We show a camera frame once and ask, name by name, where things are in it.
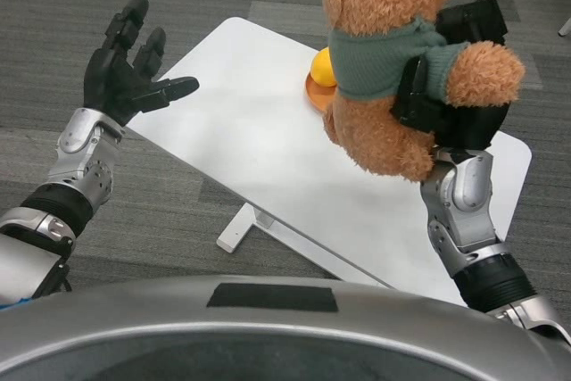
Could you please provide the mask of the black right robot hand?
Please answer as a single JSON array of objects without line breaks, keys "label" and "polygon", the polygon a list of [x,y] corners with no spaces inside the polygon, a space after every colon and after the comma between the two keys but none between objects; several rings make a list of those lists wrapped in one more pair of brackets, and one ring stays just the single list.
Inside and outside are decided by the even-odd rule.
[{"label": "black right robot hand", "polygon": [[[505,44],[508,33],[497,0],[475,0],[441,10],[436,30],[449,43],[491,41]],[[391,114],[403,126],[433,133],[439,146],[484,150],[504,121],[509,105],[458,107],[428,97],[425,57],[409,60],[403,70]]]}]

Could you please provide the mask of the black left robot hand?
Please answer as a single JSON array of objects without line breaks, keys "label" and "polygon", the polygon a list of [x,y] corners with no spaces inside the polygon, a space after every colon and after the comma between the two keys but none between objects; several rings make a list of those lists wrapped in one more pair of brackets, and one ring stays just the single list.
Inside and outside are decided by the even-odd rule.
[{"label": "black left robot hand", "polygon": [[113,16],[84,76],[84,106],[104,113],[121,126],[140,112],[165,108],[199,88],[194,77],[153,81],[166,45],[166,33],[160,27],[139,47],[134,61],[128,61],[128,51],[139,36],[148,8],[148,0],[129,0]]}]

